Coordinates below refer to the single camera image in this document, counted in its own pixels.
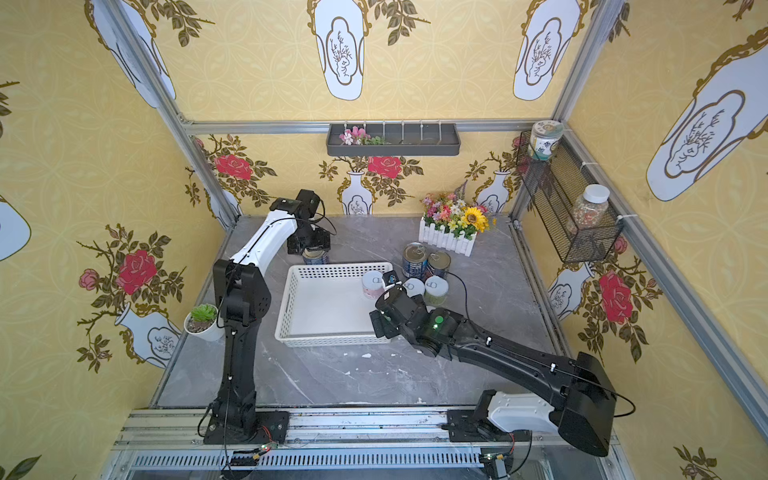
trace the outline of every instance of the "white robotic arm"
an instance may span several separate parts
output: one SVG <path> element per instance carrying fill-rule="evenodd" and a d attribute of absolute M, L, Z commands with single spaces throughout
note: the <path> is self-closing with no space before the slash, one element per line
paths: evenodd
<path fill-rule="evenodd" d="M 261 228 L 230 260 L 240 265 L 252 263 L 266 276 L 267 267 L 283 243 L 296 232 L 297 224 L 296 217 L 285 210 L 271 211 Z"/>

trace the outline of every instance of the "sunflower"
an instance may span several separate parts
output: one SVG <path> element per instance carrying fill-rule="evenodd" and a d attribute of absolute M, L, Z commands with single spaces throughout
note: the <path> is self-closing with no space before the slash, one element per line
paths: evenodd
<path fill-rule="evenodd" d="M 480 209 L 477 207 L 470 207 L 464 210 L 462 222 L 466 222 L 469 225 L 472 225 L 480 232 L 485 231 L 485 229 L 488 227 L 488 218 L 486 218 L 485 215 L 483 215 Z"/>

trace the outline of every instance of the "succulent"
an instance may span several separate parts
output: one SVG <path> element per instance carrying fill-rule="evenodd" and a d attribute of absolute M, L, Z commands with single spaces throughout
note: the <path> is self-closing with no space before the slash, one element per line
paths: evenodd
<path fill-rule="evenodd" d="M 190 312 L 190 319 L 194 322 L 210 323 L 216 319 L 217 311 L 216 307 L 209 303 L 198 305 Z"/>

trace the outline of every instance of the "yellow wallpaper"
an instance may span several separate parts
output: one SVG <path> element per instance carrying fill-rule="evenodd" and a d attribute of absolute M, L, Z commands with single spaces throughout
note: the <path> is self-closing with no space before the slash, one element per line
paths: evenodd
<path fill-rule="evenodd" d="M 737 21 L 733 15 L 740 12 L 743 17 Z M 721 54 L 748 43 L 747 38 L 761 29 L 765 45 L 766 22 L 765 2 L 633 3 L 628 23 L 632 36 L 621 37 L 603 50 L 570 123 L 757 372 L 768 380 L 768 134 L 742 141 L 673 200 L 659 201 L 646 180 L 651 159 L 691 102 L 697 81 L 707 77 Z M 722 83 L 724 91 L 748 91 L 744 82 L 755 81 L 745 110 L 756 109 L 763 117 L 768 115 L 763 74 L 767 51 L 760 51 L 762 66 L 732 74 L 730 86 Z"/>
<path fill-rule="evenodd" d="M 547 235 L 544 224 L 538 216 L 526 213 L 522 222 L 525 238 L 531 248 L 541 278 L 545 285 L 553 285 L 562 272 L 562 265 Z M 625 240 L 620 240 L 618 266 L 627 270 L 636 264 L 635 253 Z M 644 271 L 639 263 L 637 271 Z M 606 270 L 615 270 L 607 266 Z M 639 275 L 628 275 L 639 278 Z M 595 274 L 588 282 L 604 283 L 603 276 Z M 652 278 L 645 273 L 645 285 L 652 284 Z M 615 310 L 617 299 L 609 296 L 612 305 L 608 310 L 603 304 L 610 292 L 618 289 L 610 284 L 604 291 L 596 293 L 593 300 L 582 299 L 577 313 L 566 316 L 561 327 L 571 345 L 571 351 L 598 356 L 590 351 L 580 335 L 586 335 L 587 317 L 592 316 L 589 304 L 597 304 L 602 311 Z M 591 292 L 596 292 L 594 285 Z M 621 446 L 626 453 L 637 480 L 659 480 L 682 477 L 681 469 L 690 472 L 689 463 L 707 468 L 710 478 L 765 478 L 768 470 L 768 446 L 741 406 L 733 398 L 709 359 L 683 324 L 674 308 L 663 294 L 651 301 L 653 309 L 643 303 L 633 326 L 641 326 L 647 344 L 642 345 L 642 356 L 637 363 L 633 360 L 629 343 L 609 329 L 601 331 L 601 358 L 605 371 L 616 390 L 637 404 L 637 412 L 625 418 L 616 419 L 614 427 Z M 629 302 L 624 305 L 632 311 L 637 307 Z M 613 322 L 615 326 L 628 324 Z M 629 409 L 626 402 L 619 401 L 617 413 Z M 698 456 L 701 447 L 707 458 L 717 460 L 716 466 L 699 465 L 684 461 L 674 450 L 684 452 L 686 447 L 691 456 Z M 698 472 L 696 478 L 706 478 Z"/>
<path fill-rule="evenodd" d="M 461 153 L 455 157 L 407 157 L 406 166 L 409 166 L 410 161 L 411 165 L 419 167 L 419 170 L 411 170 L 407 176 L 402 166 L 395 166 L 395 170 L 391 172 L 384 170 L 385 174 L 398 174 L 402 177 L 400 180 L 397 180 L 398 177 L 389 179 L 381 174 L 367 177 L 374 182 L 373 186 L 381 180 L 385 183 L 387 180 L 399 182 L 399 185 L 383 184 L 379 189 L 373 188 L 372 195 L 376 200 L 373 202 L 372 212 L 420 214 L 423 212 L 423 205 L 419 202 L 427 193 L 453 190 L 465 180 L 468 181 L 466 197 L 473 200 L 484 185 L 494 180 L 496 175 L 493 172 L 499 166 L 499 163 L 492 159 L 485 164 L 482 162 L 490 158 L 491 152 L 494 152 L 496 157 L 502 156 L 504 152 L 511 154 L 512 144 L 518 135 L 517 132 L 463 132 L 460 134 Z M 199 137 L 198 141 L 202 142 L 222 186 L 239 200 L 240 208 L 245 214 L 264 214 L 272 204 L 272 197 L 294 198 L 302 188 L 318 193 L 325 202 L 328 214 L 344 213 L 339 200 L 339 189 L 350 182 L 347 174 L 349 165 L 342 161 L 330 163 L 334 158 L 329 157 L 326 152 L 325 135 L 230 137 L 232 141 L 229 141 L 226 135 L 214 135 L 213 139 L 210 136 Z M 217 160 L 235 153 L 237 159 L 230 159 L 229 162 Z M 480 168 L 485 169 L 472 176 L 469 172 L 476 161 Z M 329 180 L 328 176 L 321 177 L 323 162 L 326 166 L 336 166 L 336 173 L 331 175 L 332 180 Z M 509 180 L 506 191 L 510 200 L 504 205 L 503 211 L 509 210 L 514 193 L 519 188 L 519 183 L 515 184 L 513 180 L 514 172 L 506 178 Z M 402 193 L 397 192 L 397 189 L 402 189 Z"/>
<path fill-rule="evenodd" d="M 26 478 L 88 480 L 98 477 L 127 414 L 147 405 L 162 370 L 128 357 L 121 332 L 139 331 L 132 316 L 120 326 L 116 316 L 100 318 L 92 343 L 88 324 L 78 321 L 114 312 L 112 305 L 92 306 L 107 287 L 128 292 L 140 286 L 132 309 L 153 303 L 141 299 L 148 286 L 139 283 L 164 261 L 157 275 L 186 267 L 184 286 L 176 283 L 176 293 L 155 305 L 181 326 L 223 232 L 204 205 L 188 206 L 186 160 L 98 44 L 82 2 L 3 2 L 0 21 L 0 81 L 19 82 L 2 88 L 11 113 L 2 116 L 0 196 L 31 229 L 28 243 L 0 261 L 0 465 L 10 471 L 42 455 Z M 0 247 L 14 234 L 7 219 L 0 220 Z M 121 266 L 111 272 L 107 257 L 78 245 L 96 242 L 109 250 L 114 238 L 105 226 L 120 237 L 117 223 L 126 235 L 134 232 L 130 243 L 153 244 L 153 266 L 145 257 L 136 271 L 118 276 Z M 129 244 L 123 252 L 140 260 L 135 252 L 141 249 Z M 115 284 L 98 283 L 94 273 L 112 275 Z M 162 293 L 162 283 L 156 291 Z M 154 311 L 144 321 L 158 315 L 164 320 Z M 80 348 L 99 360 L 98 373 L 91 357 L 78 362 Z"/>
<path fill-rule="evenodd" d="M 154 20 L 151 7 L 146 16 L 157 28 L 155 41 L 180 109 L 197 121 L 548 118 L 585 37 L 581 29 L 562 57 L 557 48 L 552 50 L 543 60 L 557 61 L 551 83 L 537 100 L 524 101 L 513 92 L 521 25 L 528 20 L 528 8 L 540 0 L 397 0 L 398 11 L 409 3 L 418 13 L 407 22 L 414 29 L 403 27 L 404 19 L 394 21 L 403 22 L 401 28 L 409 32 L 394 45 L 388 41 L 397 28 L 388 25 L 397 15 L 375 19 L 383 0 L 358 1 L 374 6 L 367 13 L 371 27 L 363 42 L 362 94 L 355 101 L 335 98 L 326 86 L 304 0 L 190 0 L 199 29 L 187 23 L 173 30 L 166 18 Z M 352 0 L 323 0 L 317 8 L 334 2 L 342 13 L 353 5 Z M 548 0 L 546 7 L 567 10 L 561 16 L 570 15 L 575 23 L 588 3 Z M 583 23 L 589 25 L 590 19 L 588 12 Z M 533 23 L 537 28 L 539 22 Z M 563 29 L 568 27 L 566 20 Z M 187 29 L 194 34 L 182 47 L 178 33 Z M 570 35 L 561 37 L 558 45 L 563 46 Z"/>

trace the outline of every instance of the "wall shelf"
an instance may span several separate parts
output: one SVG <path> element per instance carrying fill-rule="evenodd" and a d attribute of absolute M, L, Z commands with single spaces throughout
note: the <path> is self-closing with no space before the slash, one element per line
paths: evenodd
<path fill-rule="evenodd" d="M 371 137 L 381 137 L 384 145 L 345 145 L 339 136 L 346 129 L 365 127 Z M 326 139 L 331 157 L 447 157 L 458 155 L 462 141 L 456 124 L 437 122 L 378 122 L 364 124 L 331 124 Z"/>
<path fill-rule="evenodd" d="M 522 172 L 525 189 L 531 195 L 560 260 L 563 263 L 605 260 L 623 227 L 614 206 L 608 207 L 595 227 L 578 228 L 571 215 L 574 201 L 584 193 L 586 186 L 598 182 L 582 168 L 581 161 L 567 142 L 561 142 L 549 161 L 540 161 L 528 156 L 531 132 L 521 136 L 518 172 Z"/>

